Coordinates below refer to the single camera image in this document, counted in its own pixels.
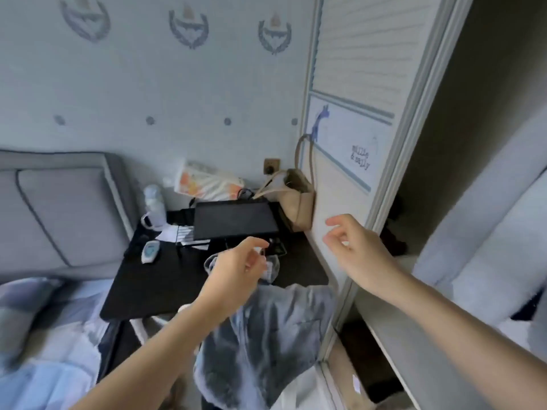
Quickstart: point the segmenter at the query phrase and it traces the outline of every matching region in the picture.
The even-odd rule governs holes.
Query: louvered panel
[[[312,89],[395,113],[431,12],[432,0],[324,0]]]

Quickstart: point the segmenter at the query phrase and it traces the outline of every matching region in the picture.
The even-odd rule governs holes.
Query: mug handle
[[[142,224],[142,226],[147,229],[147,230],[154,230],[154,227],[153,226],[148,226],[146,224],[146,217],[148,217],[148,215],[150,214],[150,212],[147,212],[145,215],[143,215],[141,218],[140,218],[140,224]]]

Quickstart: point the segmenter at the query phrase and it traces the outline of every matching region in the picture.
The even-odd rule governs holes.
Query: water bottle
[[[144,203],[147,213],[140,219],[140,224],[149,230],[161,232],[167,225],[167,213],[165,211],[164,198],[161,196],[160,187],[150,184],[144,188]]]

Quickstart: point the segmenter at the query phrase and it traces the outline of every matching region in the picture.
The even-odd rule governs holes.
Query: table
[[[290,233],[281,219],[278,203],[270,203],[287,254],[279,258],[279,275],[274,285],[285,288],[298,283],[302,286],[326,285],[328,277],[313,252],[304,233]],[[194,209],[168,212],[168,222],[194,224]],[[175,313],[179,307],[192,303],[198,296],[207,273],[203,263],[212,254],[226,249],[223,239],[211,241],[208,250],[176,247],[162,241],[160,253],[152,264],[140,262],[139,241],[154,238],[158,233],[138,225],[118,274],[108,292],[100,316],[105,321],[126,321]]]

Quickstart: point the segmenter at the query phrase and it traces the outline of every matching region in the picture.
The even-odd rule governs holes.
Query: beige handbag
[[[311,183],[308,181],[304,173],[298,169],[298,157],[300,156],[300,146],[306,137],[302,135],[297,143],[297,148],[294,152],[294,167],[288,170],[280,170],[271,175],[266,184],[258,190],[253,198],[257,199],[265,194],[277,193],[279,205],[283,209],[285,217],[290,223],[293,232],[306,231],[311,228],[313,217],[313,202],[315,199],[315,187],[313,182],[313,165],[312,165],[312,145],[310,141],[310,176]],[[284,186],[280,188],[272,188],[264,190],[271,181],[279,174],[286,174],[283,181]]]

